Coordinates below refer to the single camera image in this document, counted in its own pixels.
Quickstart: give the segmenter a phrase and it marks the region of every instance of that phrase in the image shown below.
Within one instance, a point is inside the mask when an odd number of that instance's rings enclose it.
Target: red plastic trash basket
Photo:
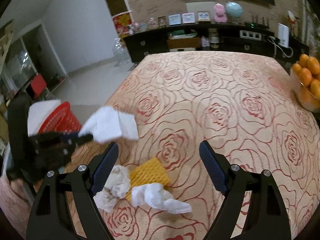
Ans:
[[[52,111],[40,127],[39,133],[51,131],[65,133],[78,132],[81,127],[82,125],[70,110],[70,104],[64,102]]]

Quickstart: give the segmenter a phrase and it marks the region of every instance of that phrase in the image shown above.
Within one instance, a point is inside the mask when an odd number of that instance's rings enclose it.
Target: framed photo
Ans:
[[[181,24],[181,14],[169,15],[169,25]]]
[[[182,23],[195,23],[196,17],[194,13],[184,13],[182,14]]]
[[[167,25],[167,17],[166,16],[158,17],[158,25],[161,28],[165,27]]]
[[[198,12],[198,22],[210,22],[210,12]]]

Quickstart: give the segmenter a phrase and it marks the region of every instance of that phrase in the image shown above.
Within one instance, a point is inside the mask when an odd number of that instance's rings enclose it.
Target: screw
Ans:
[[[87,169],[87,166],[85,166],[84,164],[78,167],[78,171],[85,171],[86,169]]]
[[[231,165],[231,169],[232,169],[233,171],[239,171],[240,167],[239,167],[239,165],[237,165],[237,164],[232,164],[232,165]]]
[[[268,171],[268,170],[264,170],[264,171],[263,171],[263,174],[264,174],[265,176],[269,177],[269,176],[271,175],[271,172]]]
[[[48,173],[47,173],[47,176],[48,177],[52,177],[54,175],[54,171],[49,171]]]

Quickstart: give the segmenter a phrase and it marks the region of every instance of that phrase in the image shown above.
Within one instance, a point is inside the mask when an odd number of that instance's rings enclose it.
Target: power cord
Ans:
[[[291,49],[291,54],[290,54],[290,56],[288,56],[287,54],[284,53],[284,51],[282,50],[282,48],[275,43],[275,41],[276,41],[276,38],[275,38],[275,37],[269,36],[269,37],[268,37],[268,41],[270,41],[270,42],[271,42],[272,44],[274,44],[274,46],[275,46],[275,53],[274,53],[274,55],[273,55],[273,58],[276,58],[276,55],[277,55],[277,47],[278,47],[279,49],[281,49],[282,54],[283,54],[284,57],[292,57],[292,56],[293,56],[293,49],[292,49],[291,47],[289,47],[289,49]]]

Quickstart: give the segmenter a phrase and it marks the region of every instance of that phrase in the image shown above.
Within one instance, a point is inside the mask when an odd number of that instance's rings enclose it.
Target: fruit bowl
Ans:
[[[316,98],[300,81],[297,74],[290,69],[290,82],[299,103],[313,113],[320,113],[320,99]]]

